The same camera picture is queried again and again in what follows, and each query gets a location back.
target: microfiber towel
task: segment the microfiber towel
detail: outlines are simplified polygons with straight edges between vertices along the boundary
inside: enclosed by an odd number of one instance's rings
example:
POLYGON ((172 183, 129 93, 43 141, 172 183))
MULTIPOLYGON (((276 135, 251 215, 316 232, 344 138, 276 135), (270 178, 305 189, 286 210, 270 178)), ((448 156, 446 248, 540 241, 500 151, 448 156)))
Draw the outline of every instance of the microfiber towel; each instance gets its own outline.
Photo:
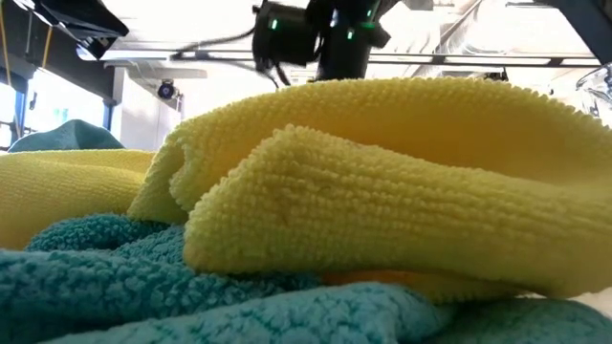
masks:
POLYGON ((574 296, 612 285, 611 152, 596 119, 503 83, 316 83, 181 123, 128 215, 185 223, 198 271, 574 296))
POLYGON ((0 247, 23 249, 51 224, 95 213, 124 213, 153 155, 75 150, 0 156, 0 247))
POLYGON ((313 274, 195 274, 183 229, 96 215, 0 251, 0 342, 606 344, 575 302, 433 306, 400 286, 323 288, 313 274))
POLYGON ((54 130, 33 133, 15 142, 9 153, 72 149, 119 149, 123 145, 106 129, 71 119, 54 130))

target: black cable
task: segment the black cable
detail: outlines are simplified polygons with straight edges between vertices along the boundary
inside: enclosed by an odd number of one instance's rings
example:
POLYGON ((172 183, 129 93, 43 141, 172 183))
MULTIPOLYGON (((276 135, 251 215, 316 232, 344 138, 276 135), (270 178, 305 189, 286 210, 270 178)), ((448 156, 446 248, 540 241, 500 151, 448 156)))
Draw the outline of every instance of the black cable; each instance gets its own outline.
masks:
POLYGON ((278 75, 278 78, 280 78, 280 81, 282 81, 285 86, 291 86, 289 78, 287 78, 287 75, 285 75, 285 71, 283 71, 278 62, 274 63, 274 68, 276 69, 276 74, 278 75))
POLYGON ((243 33, 237 34, 235 36, 223 37, 223 38, 215 38, 215 39, 200 41, 200 42, 194 43, 194 44, 189 44, 188 46, 180 49, 173 56, 177 56, 177 55, 180 55, 182 53, 193 52, 193 51, 197 50, 198 48, 202 48, 202 47, 206 47, 206 46, 210 46, 210 45, 229 43, 229 42, 233 42, 233 41, 236 41, 236 40, 239 40, 239 39, 247 38, 248 36, 252 35, 254 32, 255 32, 255 27, 253 27, 252 29, 248 30, 247 32, 243 32, 243 33))
POLYGON ((203 51, 198 51, 198 61, 225 63, 227 65, 230 65, 230 66, 233 66, 233 67, 237 67, 237 68, 243 69, 245 71, 254 72, 254 73, 257 73, 258 75, 264 76, 267 79, 269 79, 274 84, 274 87, 276 88, 276 90, 278 90, 280 88, 280 86, 278 85, 278 82, 276 82, 274 77, 272 75, 270 75, 269 73, 266 73, 266 72, 263 72, 263 71, 259 71, 255 67, 251 67, 249 65, 246 65, 246 64, 238 62, 238 61, 228 61, 226 59, 215 58, 214 56, 211 56, 208 52, 203 52, 203 51))

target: yellow towel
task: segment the yellow towel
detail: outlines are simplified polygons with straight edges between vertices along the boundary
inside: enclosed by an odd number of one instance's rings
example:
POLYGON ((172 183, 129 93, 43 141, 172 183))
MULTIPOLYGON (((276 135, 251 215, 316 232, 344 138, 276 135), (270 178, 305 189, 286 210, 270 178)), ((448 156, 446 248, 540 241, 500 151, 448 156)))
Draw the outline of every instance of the yellow towel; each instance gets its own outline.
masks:
POLYGON ((199 271, 413 270, 574 295, 612 285, 597 268, 611 154, 598 121, 507 84, 329 82, 182 123, 128 214, 186 222, 199 271))
POLYGON ((54 222, 124 213, 152 154, 129 150, 13 153, 0 156, 0 247, 22 249, 54 222))

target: white wall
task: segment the white wall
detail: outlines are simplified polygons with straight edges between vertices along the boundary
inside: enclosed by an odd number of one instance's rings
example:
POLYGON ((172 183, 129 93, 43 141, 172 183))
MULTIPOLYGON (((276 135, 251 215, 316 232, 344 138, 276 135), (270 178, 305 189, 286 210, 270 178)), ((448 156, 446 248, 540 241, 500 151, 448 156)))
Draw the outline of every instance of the white wall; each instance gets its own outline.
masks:
POLYGON ((165 136, 181 121, 182 115, 153 96, 141 85, 127 76, 125 70, 117 68, 115 94, 120 105, 113 112, 111 132, 129 149, 157 151, 165 136))
POLYGON ((275 91, 269 79, 235 67, 210 68, 207 72, 206 79, 180 80, 179 88, 185 95, 183 113, 186 118, 200 116, 246 97, 275 91))

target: window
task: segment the window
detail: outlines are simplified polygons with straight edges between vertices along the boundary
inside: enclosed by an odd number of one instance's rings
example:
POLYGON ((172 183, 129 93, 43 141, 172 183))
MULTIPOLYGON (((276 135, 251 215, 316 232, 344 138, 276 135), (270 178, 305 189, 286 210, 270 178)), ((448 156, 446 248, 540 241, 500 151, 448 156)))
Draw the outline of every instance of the window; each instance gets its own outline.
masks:
POLYGON ((75 84, 46 71, 37 71, 29 84, 25 126, 49 131, 70 119, 103 126, 104 103, 75 84))
POLYGON ((0 83, 0 148, 11 146, 12 132, 9 127, 15 116, 16 92, 0 83))

